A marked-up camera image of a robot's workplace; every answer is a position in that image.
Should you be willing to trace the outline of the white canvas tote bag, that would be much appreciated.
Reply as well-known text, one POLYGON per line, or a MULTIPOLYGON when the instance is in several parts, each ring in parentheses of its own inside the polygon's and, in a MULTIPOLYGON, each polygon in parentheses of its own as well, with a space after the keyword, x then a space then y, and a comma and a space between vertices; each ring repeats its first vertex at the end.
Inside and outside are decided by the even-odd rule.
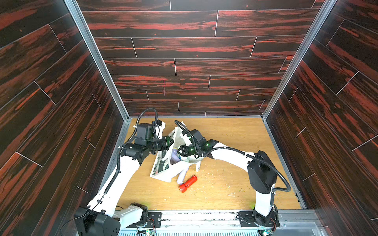
POLYGON ((199 171, 203 158, 195 158, 194 155, 184 157, 183 152, 179 151, 181 146, 190 145, 189 138, 184 137, 182 132, 183 129, 175 127, 169 133, 168 136, 174 140, 174 143, 168 150, 158 151, 150 173, 151 178, 169 183, 177 176, 177 183, 182 184, 191 165, 195 165, 196 171, 199 171))

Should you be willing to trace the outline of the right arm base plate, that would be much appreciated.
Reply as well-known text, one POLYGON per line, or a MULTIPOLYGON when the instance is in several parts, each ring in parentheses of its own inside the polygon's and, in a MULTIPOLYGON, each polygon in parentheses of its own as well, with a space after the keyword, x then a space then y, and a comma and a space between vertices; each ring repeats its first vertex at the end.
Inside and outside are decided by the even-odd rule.
POLYGON ((263 216, 257 211, 240 211, 236 218, 239 220, 241 227, 279 227, 279 218, 277 213, 272 209, 267 216, 263 216))

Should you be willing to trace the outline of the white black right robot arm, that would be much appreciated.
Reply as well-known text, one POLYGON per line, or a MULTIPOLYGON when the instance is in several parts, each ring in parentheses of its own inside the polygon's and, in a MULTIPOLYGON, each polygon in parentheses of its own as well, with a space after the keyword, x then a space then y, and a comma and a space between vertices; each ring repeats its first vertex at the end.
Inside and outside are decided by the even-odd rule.
POLYGON ((206 140, 196 129, 182 131, 181 136, 184 141, 189 142, 178 149, 178 154, 182 157, 196 159, 210 157, 246 171, 250 185, 256 192, 256 203, 251 217, 253 224, 272 229, 278 226, 278 210, 274 205, 275 194, 278 191, 290 192, 291 186, 265 152, 248 153, 213 139, 206 140))

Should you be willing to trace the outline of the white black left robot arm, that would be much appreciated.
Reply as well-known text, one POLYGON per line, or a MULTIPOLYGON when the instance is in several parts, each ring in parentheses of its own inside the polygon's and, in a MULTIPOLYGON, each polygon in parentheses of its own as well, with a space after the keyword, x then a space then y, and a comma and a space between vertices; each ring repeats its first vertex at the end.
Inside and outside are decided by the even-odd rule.
POLYGON ((148 208, 133 203, 116 211, 117 203, 132 176, 150 154, 168 150, 174 141, 169 136, 138 141, 132 138, 119 147, 117 166, 98 194, 86 207, 79 207, 74 221, 80 236, 116 236, 126 227, 143 227, 148 222, 148 208))

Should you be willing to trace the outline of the white flashlight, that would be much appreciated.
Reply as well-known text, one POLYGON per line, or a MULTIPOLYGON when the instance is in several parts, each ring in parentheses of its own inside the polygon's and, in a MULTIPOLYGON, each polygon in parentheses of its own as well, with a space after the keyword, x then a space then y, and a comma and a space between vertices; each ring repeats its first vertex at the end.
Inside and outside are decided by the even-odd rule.
POLYGON ((181 171, 179 173, 178 178, 177 178, 177 183, 178 184, 183 184, 184 183, 184 179, 185 179, 186 173, 187 173, 187 170, 183 170, 183 171, 181 171))
POLYGON ((171 154, 171 159, 170 159, 170 163, 173 165, 173 164, 175 164, 175 163, 177 163, 177 162, 180 162, 181 161, 181 158, 180 158, 180 156, 178 155, 178 153, 177 153, 177 149, 173 149, 172 150, 172 154, 171 154))

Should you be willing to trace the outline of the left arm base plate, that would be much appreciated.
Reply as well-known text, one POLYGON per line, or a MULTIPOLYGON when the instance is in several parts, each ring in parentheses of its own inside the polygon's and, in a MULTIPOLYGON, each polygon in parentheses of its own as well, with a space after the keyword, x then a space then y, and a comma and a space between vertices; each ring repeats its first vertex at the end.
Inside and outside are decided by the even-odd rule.
POLYGON ((143 213, 140 220, 134 224, 131 224, 127 228, 160 228, 162 219, 162 212, 148 211, 143 213))

